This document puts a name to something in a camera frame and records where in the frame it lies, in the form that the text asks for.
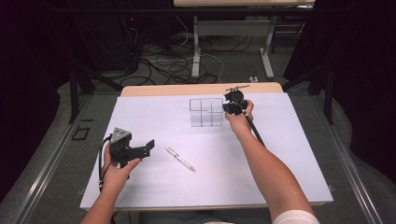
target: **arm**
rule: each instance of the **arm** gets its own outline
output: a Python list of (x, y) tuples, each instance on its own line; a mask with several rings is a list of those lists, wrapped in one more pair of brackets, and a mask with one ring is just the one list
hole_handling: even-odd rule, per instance
[[(253, 119), (253, 103), (249, 100), (247, 102), (247, 113)], [(268, 203), (272, 220), (289, 210), (304, 210), (314, 215), (292, 172), (257, 140), (244, 115), (226, 113), (225, 117), (230, 121), (231, 128), (244, 149), (250, 171)]]
[(116, 204), (116, 200), (119, 197), (122, 188), (125, 186), (128, 175), (139, 162), (140, 159), (134, 159), (122, 169), (117, 168), (117, 164), (114, 162), (111, 163), (110, 144), (107, 144), (103, 166), (103, 173), (105, 174), (103, 189), (90, 211), (88, 211), (87, 215), (82, 219), (81, 223), (107, 224), (110, 222), (113, 215), (114, 205)]

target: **white paper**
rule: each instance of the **white paper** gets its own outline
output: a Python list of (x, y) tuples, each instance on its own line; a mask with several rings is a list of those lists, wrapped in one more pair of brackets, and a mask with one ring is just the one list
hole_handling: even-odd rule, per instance
[[(131, 147), (144, 146), (154, 139), (155, 148), (131, 173), (116, 209), (266, 205), (228, 120), (223, 118), (221, 126), (191, 127), (190, 99), (211, 97), (223, 95), (118, 98), (104, 138), (117, 127), (132, 133)], [(263, 142), (291, 169), (308, 201), (332, 202), (289, 96), (246, 93), (245, 97), (255, 105), (253, 122)], [(174, 149), (196, 172), (172, 157), (166, 147)], [(95, 164), (81, 208), (89, 209), (99, 195), (97, 181)]]

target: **power cord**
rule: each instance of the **power cord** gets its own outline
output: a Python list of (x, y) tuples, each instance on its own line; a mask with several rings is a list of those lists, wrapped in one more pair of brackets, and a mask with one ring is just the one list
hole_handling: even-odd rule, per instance
[(103, 184), (104, 184), (104, 178), (105, 178), (106, 171), (107, 171), (108, 167), (109, 167), (110, 164), (111, 164), (111, 163), (110, 163), (110, 164), (107, 166), (107, 168), (105, 169), (104, 172), (102, 171), (102, 154), (103, 154), (103, 146), (105, 145), (105, 142), (111, 140), (111, 135), (112, 135), (112, 134), (110, 134), (109, 137), (105, 138), (105, 139), (102, 141), (102, 145), (99, 147), (99, 162), (98, 162), (98, 168), (99, 168), (99, 191), (101, 191), (101, 192), (102, 192), (102, 187), (103, 187)]
[(262, 143), (263, 146), (265, 146), (264, 142), (262, 141), (262, 137), (259, 134), (259, 131), (257, 131), (256, 126), (254, 125), (253, 120), (251, 120), (250, 116), (248, 115), (246, 109), (244, 109), (244, 107), (242, 107), (242, 105), (238, 101), (235, 102), (241, 108), (242, 113), (244, 113), (245, 118), (247, 119), (247, 123), (250, 125), (250, 128), (253, 130), (254, 134), (256, 135), (256, 138), (259, 140), (260, 143)]

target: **tabletop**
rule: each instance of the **tabletop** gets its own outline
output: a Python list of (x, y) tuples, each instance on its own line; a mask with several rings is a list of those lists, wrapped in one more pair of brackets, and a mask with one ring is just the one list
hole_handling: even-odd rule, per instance
[[(152, 139), (155, 147), (131, 173), (115, 210), (267, 206), (224, 112), (219, 115), (219, 125), (193, 125), (191, 101), (222, 100), (227, 89), (245, 85), (250, 86), (240, 90), (255, 105), (254, 123), (265, 145), (288, 165), (311, 204), (332, 202), (290, 98), (279, 84), (133, 86), (125, 87), (117, 99), (105, 137), (121, 128), (132, 134), (131, 147), (144, 146)], [(195, 172), (175, 160), (167, 147), (190, 163)], [(97, 165), (98, 161), (81, 200), (83, 209), (90, 209), (99, 195)]]

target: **transparent box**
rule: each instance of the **transparent box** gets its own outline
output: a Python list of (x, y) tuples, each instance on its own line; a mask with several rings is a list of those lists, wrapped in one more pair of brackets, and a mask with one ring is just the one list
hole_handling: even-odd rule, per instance
[(192, 127), (221, 126), (224, 111), (221, 98), (190, 99)]

